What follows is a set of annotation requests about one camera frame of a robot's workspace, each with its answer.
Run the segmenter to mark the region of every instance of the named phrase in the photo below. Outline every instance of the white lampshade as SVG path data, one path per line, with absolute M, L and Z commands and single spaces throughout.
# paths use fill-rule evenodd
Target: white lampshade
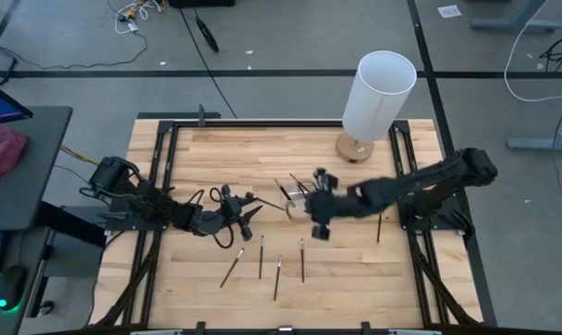
M 397 53 L 374 51 L 364 56 L 343 113 L 345 131 L 358 141 L 384 137 L 417 78 L 413 64 Z

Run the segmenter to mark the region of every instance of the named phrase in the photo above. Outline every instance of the gray floor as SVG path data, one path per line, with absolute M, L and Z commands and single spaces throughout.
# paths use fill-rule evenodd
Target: gray floor
M 471 30 L 469 19 L 512 17 L 525 3 L 419 0 L 435 70 L 502 71 L 515 35 Z M 442 19 L 436 8 L 453 4 L 463 16 Z M 0 0 L 0 20 L 7 7 Z M 390 49 L 423 70 L 405 0 L 238 0 L 235 7 L 199 12 L 221 47 L 219 54 L 211 52 L 190 22 L 212 69 L 354 69 L 367 52 Z M 540 18 L 562 21 L 562 0 L 551 1 Z M 204 69 L 178 12 L 159 15 L 151 10 L 149 19 L 138 24 L 149 50 L 132 64 L 93 70 Z M 545 65 L 539 55 L 561 36 L 562 30 L 524 35 L 511 70 L 539 71 L 538 63 Z M 23 0 L 0 44 L 44 66 L 125 60 L 142 47 L 139 38 L 115 33 L 114 13 L 103 0 Z M 0 70 L 8 63 L 0 54 Z M 18 70 L 39 69 L 22 62 Z M 338 117 L 352 80 L 227 77 L 217 82 L 239 117 Z M 562 93 L 562 80 L 512 80 L 511 85 L 528 98 Z M 441 79 L 438 86 L 455 146 L 486 149 L 500 171 L 493 185 L 468 192 L 499 325 L 562 330 L 562 194 L 553 166 L 557 159 L 562 180 L 562 154 L 514 152 L 504 145 L 512 136 L 551 138 L 562 100 L 521 102 L 500 79 Z M 64 142 L 96 158 L 126 153 L 139 112 L 189 112 L 202 103 L 208 111 L 231 117 L 207 78 L 12 79 L 4 90 L 26 105 L 72 106 Z M 399 116 L 435 117 L 425 79 L 418 81 Z M 59 163 L 85 177 L 92 173 L 92 167 L 70 157 L 61 156 Z M 56 169 L 46 199 L 57 205 L 97 205 L 77 193 L 80 185 Z M 73 243 L 65 241 L 59 249 L 68 254 Z M 85 268 L 79 274 L 83 279 L 52 284 L 57 291 L 76 293 L 53 297 L 61 302 L 56 313 L 47 322 L 25 324 L 23 333 L 85 322 L 97 263 L 89 261 Z

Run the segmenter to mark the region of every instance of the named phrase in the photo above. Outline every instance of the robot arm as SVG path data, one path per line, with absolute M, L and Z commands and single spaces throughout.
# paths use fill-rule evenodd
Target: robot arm
M 336 178 L 319 169 L 314 174 L 318 181 L 316 190 L 306 199 L 306 211 L 314 223 L 312 236 L 328 239 L 328 225 L 332 218 L 364 218 L 380 213 L 399 197 L 413 192 L 417 193 L 416 210 L 428 212 L 439 208 L 442 201 L 464 187 L 490 184 L 497 173 L 485 151 L 467 148 L 404 177 L 362 181 L 349 186 L 346 195 L 334 195 L 332 189 L 336 185 L 328 181 Z

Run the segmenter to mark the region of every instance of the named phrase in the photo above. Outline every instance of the wooden base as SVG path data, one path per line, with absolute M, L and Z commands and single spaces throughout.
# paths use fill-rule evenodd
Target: wooden base
M 346 132 L 337 138 L 337 154 L 349 163 L 366 161 L 374 152 L 374 142 L 357 141 Z
M 158 125 L 159 120 L 137 120 L 127 152 L 127 160 L 145 177 L 151 169 Z M 442 155 L 434 122 L 409 120 L 409 126 L 419 167 L 439 161 Z M 340 178 L 337 194 L 345 194 L 346 186 L 356 182 L 395 176 L 388 137 L 374 143 L 368 161 L 354 165 L 334 151 L 341 132 L 339 127 L 182 127 L 172 168 L 175 189 L 170 194 L 186 202 L 199 189 L 229 183 L 233 194 L 252 192 L 283 206 L 286 200 L 274 179 L 290 192 L 295 181 L 289 173 L 308 181 L 316 168 L 326 168 Z M 163 183 L 170 136 L 164 135 L 156 185 Z M 400 148 L 405 156 L 405 146 Z M 203 196 L 201 204 L 210 210 L 219 207 L 209 196 Z M 279 325 L 354 329 L 361 328 L 362 320 L 374 328 L 422 328 L 408 236 L 401 229 L 396 206 L 382 213 L 380 243 L 376 242 L 378 221 L 378 215 L 333 219 L 330 239 L 320 241 L 311 238 L 310 220 L 290 221 L 284 211 L 265 206 L 250 221 L 254 237 L 244 242 L 234 227 L 235 243 L 229 249 L 217 247 L 212 237 L 169 227 L 159 251 L 149 328 L 195 328 L 196 322 L 205 321 L 208 329 Z M 261 235 L 264 252 L 259 279 Z M 125 232 L 104 251 L 91 323 L 105 316 L 127 285 L 137 238 L 138 232 Z M 218 238 L 227 243 L 229 232 L 219 232 Z M 445 285 L 471 316 L 481 319 L 462 238 L 452 231 L 433 231 L 432 238 Z M 301 282 L 301 239 L 305 283 Z M 148 233 L 147 241 L 152 240 Z M 150 245 L 145 243 L 145 252 Z M 220 288 L 240 248 L 246 250 Z M 279 255 L 283 260 L 274 301 Z M 436 322 L 434 289 L 427 280 L 424 283 Z M 141 283 L 133 322 L 140 320 L 143 292 Z

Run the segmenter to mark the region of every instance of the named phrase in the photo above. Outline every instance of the white paper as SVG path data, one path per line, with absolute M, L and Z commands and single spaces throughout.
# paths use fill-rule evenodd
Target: white paper
M 454 18 L 462 15 L 457 5 L 439 7 L 438 12 L 440 12 L 443 19 Z

